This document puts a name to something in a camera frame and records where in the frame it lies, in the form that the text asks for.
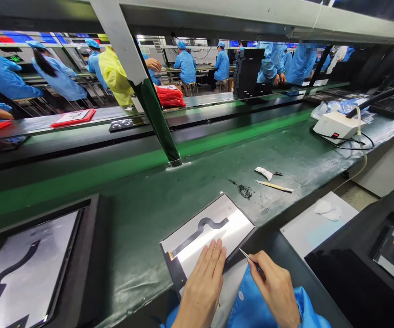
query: white tissue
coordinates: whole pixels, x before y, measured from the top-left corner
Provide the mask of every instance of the white tissue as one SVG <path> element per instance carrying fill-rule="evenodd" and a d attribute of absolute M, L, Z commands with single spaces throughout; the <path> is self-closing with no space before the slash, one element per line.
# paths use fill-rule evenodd
<path fill-rule="evenodd" d="M 273 176 L 273 174 L 271 172 L 267 171 L 266 169 L 260 168 L 260 167 L 255 168 L 255 171 L 262 173 L 267 178 L 268 181 L 270 181 L 271 177 Z"/>
<path fill-rule="evenodd" d="M 314 212 L 334 222 L 338 222 L 342 215 L 342 209 L 339 206 L 332 205 L 330 202 L 321 199 L 316 202 Z"/>

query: red tray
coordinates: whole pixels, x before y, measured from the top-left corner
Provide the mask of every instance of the red tray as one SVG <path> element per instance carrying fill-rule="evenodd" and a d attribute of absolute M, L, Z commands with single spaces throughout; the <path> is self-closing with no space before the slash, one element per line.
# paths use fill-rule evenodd
<path fill-rule="evenodd" d="M 81 119 L 74 119 L 71 121 L 59 122 L 65 116 L 73 116 L 74 114 L 79 113 L 79 112 L 84 112 L 85 110 L 86 109 L 81 110 L 81 111 L 76 111 L 76 112 L 64 113 L 59 117 L 59 119 L 57 121 L 55 121 L 53 124 L 50 124 L 50 126 L 53 128 L 56 128 L 56 127 L 60 127 L 63 125 L 72 125 L 72 124 L 78 124 L 78 123 L 83 123 L 83 122 L 89 122 L 92 119 L 92 116 L 97 111 L 96 109 L 89 109 L 87 114 Z"/>

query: woman with long black hair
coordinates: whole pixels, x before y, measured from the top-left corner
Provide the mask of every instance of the woman with long black hair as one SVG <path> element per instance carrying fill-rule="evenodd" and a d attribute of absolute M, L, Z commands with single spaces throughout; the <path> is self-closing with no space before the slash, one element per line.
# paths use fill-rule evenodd
<path fill-rule="evenodd" d="M 76 101 L 77 104 L 85 108 L 87 104 L 82 100 L 87 98 L 93 106 L 97 103 L 82 86 L 78 85 L 71 77 L 76 77 L 77 73 L 65 66 L 61 61 L 52 57 L 47 48 L 37 41 L 26 42 L 33 48 L 34 58 L 31 60 L 36 71 L 58 94 L 68 101 Z"/>

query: factory floor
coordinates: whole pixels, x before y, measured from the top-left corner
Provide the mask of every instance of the factory floor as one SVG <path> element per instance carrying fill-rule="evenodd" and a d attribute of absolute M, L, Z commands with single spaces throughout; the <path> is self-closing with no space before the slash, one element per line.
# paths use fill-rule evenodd
<path fill-rule="evenodd" d="M 364 210 L 368 205 L 379 200 L 377 195 L 359 186 L 355 182 L 348 181 L 335 192 L 337 196 L 356 209 L 358 212 Z"/>

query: black hose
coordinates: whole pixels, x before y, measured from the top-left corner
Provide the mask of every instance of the black hose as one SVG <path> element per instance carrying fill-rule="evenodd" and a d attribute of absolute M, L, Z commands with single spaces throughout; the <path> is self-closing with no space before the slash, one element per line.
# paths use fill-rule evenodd
<path fill-rule="evenodd" d="M 372 105 L 373 103 L 376 103 L 380 100 L 383 100 L 385 98 L 388 98 L 390 96 L 394 95 L 394 88 L 384 91 L 382 93 L 380 93 L 379 95 L 373 96 L 371 98 L 369 98 L 367 101 L 363 102 L 359 107 L 360 107 L 360 111 L 365 109 L 367 106 Z M 346 115 L 347 118 L 353 118 L 355 116 L 355 114 L 357 113 L 357 109 L 354 108 L 348 115 Z"/>

